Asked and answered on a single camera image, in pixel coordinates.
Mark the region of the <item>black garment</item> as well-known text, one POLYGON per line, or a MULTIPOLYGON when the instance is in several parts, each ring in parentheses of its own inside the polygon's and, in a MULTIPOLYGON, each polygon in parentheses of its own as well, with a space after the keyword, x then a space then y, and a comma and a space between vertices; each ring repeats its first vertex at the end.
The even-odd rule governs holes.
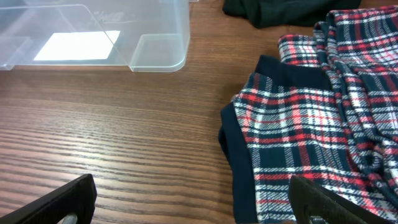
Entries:
POLYGON ((361 0, 225 0, 223 12, 247 19, 257 29, 311 27, 333 10, 357 9, 361 0))

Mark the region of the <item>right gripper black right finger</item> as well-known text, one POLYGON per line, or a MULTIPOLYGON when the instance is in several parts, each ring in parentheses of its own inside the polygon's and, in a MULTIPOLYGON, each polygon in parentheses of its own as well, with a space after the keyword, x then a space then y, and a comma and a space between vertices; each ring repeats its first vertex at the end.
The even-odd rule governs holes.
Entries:
POLYGON ((303 177, 291 177, 288 198, 298 224, 392 224, 303 177))

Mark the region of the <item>red navy plaid garment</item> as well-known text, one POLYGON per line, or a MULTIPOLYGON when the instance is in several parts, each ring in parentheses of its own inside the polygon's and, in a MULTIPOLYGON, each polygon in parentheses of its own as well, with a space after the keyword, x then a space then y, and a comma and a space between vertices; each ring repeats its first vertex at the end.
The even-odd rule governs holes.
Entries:
POLYGON ((221 110, 236 223, 295 221, 293 176, 397 222, 397 6, 284 35, 221 110))

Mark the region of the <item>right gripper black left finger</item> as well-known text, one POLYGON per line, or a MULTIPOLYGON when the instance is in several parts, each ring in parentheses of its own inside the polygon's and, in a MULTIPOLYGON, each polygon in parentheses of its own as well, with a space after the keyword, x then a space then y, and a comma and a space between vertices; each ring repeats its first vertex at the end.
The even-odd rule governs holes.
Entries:
POLYGON ((41 198, 1 217, 2 224, 58 223, 71 215, 79 224, 90 224, 97 191, 93 176, 84 174, 41 198))

